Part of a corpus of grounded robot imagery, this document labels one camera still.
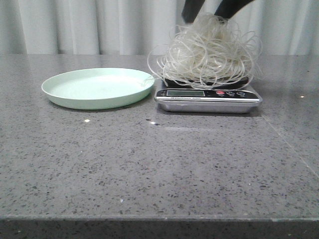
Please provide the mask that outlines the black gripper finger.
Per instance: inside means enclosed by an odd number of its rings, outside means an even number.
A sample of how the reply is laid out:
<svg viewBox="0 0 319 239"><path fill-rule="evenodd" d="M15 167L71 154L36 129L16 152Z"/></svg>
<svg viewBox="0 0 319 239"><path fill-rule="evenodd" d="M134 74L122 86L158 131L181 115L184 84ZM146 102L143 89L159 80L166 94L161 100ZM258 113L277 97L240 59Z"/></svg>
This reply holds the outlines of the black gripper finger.
<svg viewBox="0 0 319 239"><path fill-rule="evenodd" d="M222 19L232 18L239 10L253 0L222 0L214 15Z"/></svg>
<svg viewBox="0 0 319 239"><path fill-rule="evenodd" d="M193 23L204 3L205 0L185 0L181 13L184 23Z"/></svg>

